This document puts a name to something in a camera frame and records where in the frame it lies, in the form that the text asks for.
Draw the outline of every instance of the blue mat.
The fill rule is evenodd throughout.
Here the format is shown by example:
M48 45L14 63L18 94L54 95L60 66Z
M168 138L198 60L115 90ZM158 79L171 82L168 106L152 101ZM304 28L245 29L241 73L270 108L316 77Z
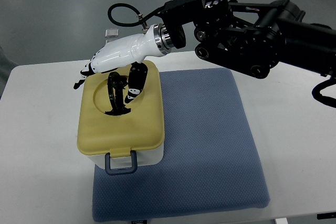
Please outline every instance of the blue mat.
M264 208L269 195L232 73L161 72L164 157L134 174L95 168L93 218L143 220Z

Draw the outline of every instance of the robotic arm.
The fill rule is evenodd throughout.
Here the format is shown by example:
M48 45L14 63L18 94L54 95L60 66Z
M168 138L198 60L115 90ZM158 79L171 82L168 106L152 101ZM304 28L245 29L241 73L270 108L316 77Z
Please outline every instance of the robotic arm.
M139 21L124 24L115 21L116 7L135 11ZM256 13L254 24L234 16L234 12ZM118 26L142 25L144 34L132 35L99 50L81 71L78 88L89 75L112 71L128 64L141 63L146 56L161 57L172 47L185 47L183 25L193 22L200 44L196 55L206 61L263 79L278 62L284 62L330 76L312 92L318 101L336 108L336 100L323 97L320 90L336 84L336 31L320 24L302 22L305 12L290 0L270 4L238 3L236 0L172 0L145 17L133 6L115 4L108 17ZM146 21L158 16L164 25L148 27Z

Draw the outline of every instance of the container handle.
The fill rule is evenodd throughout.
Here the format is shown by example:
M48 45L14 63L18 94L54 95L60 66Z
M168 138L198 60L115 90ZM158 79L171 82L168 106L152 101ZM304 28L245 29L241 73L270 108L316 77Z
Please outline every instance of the container handle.
M131 151L132 167L127 169L111 169L110 153L105 154L105 172L110 176L132 174L138 169L138 159L136 151Z

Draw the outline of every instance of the white robotic hand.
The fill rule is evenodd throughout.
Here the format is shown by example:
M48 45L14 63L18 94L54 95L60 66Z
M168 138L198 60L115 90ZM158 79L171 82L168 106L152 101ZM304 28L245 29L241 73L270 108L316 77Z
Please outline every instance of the white robotic hand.
M135 34L107 43L81 70L74 89L79 88L87 76L141 63L146 56L162 57L174 47L162 24L152 25L145 34Z

